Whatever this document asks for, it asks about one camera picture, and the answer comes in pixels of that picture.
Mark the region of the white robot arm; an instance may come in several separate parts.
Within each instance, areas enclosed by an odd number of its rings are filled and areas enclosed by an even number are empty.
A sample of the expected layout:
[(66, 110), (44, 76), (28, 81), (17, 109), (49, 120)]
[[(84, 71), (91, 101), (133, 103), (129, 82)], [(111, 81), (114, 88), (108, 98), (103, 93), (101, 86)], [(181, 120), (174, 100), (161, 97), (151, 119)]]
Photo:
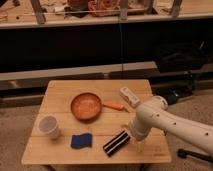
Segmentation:
[(161, 96), (153, 96), (138, 105), (135, 117), (128, 124), (131, 135), (141, 141), (148, 136), (151, 128), (155, 127), (213, 157), (213, 126), (178, 117), (167, 112), (167, 108), (168, 103)]

